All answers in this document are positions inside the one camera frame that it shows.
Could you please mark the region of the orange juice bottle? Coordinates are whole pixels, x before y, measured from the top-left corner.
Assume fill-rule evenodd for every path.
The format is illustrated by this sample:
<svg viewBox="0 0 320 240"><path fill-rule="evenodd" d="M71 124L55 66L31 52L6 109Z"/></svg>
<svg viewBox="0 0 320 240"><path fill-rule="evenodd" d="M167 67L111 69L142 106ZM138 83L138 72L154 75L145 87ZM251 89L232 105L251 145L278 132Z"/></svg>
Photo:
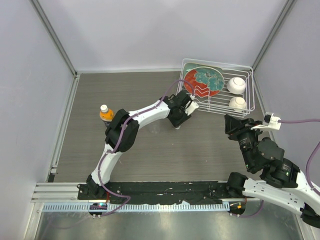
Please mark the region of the orange juice bottle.
<svg viewBox="0 0 320 240"><path fill-rule="evenodd" d="M100 116L100 119L103 121L105 127L107 128L112 122L115 114L114 114L114 111L109 108L108 112L101 112L100 110L99 116Z"/></svg>

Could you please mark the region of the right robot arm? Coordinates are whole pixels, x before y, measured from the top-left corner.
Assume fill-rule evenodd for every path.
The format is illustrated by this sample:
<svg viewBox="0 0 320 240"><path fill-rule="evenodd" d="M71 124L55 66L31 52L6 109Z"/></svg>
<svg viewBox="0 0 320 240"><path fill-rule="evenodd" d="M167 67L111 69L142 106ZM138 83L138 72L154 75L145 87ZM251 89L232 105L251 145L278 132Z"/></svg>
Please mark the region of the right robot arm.
<svg viewBox="0 0 320 240"><path fill-rule="evenodd" d="M226 193L233 198L258 198L287 209L314 228L320 227L320 188L311 181L309 170L302 171L285 158L284 149L269 137L259 139L264 131L279 130L283 124L274 113L266 113L262 121L224 116L224 132L239 144L247 172L256 174L258 182L239 172L232 172Z"/></svg>

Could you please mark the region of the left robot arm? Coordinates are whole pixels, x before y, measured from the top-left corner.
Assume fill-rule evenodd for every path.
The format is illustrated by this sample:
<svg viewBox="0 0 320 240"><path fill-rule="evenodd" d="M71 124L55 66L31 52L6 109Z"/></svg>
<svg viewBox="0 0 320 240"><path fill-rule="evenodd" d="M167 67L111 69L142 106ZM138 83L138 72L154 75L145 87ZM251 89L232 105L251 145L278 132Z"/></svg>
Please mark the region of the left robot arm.
<svg viewBox="0 0 320 240"><path fill-rule="evenodd" d="M138 110L120 109L106 128L102 156L86 180L87 192L97 200L106 195L105 184L110 181L117 161L134 145L141 128L168 119L178 129L198 108L195 97L182 90L176 95L163 96L155 103Z"/></svg>

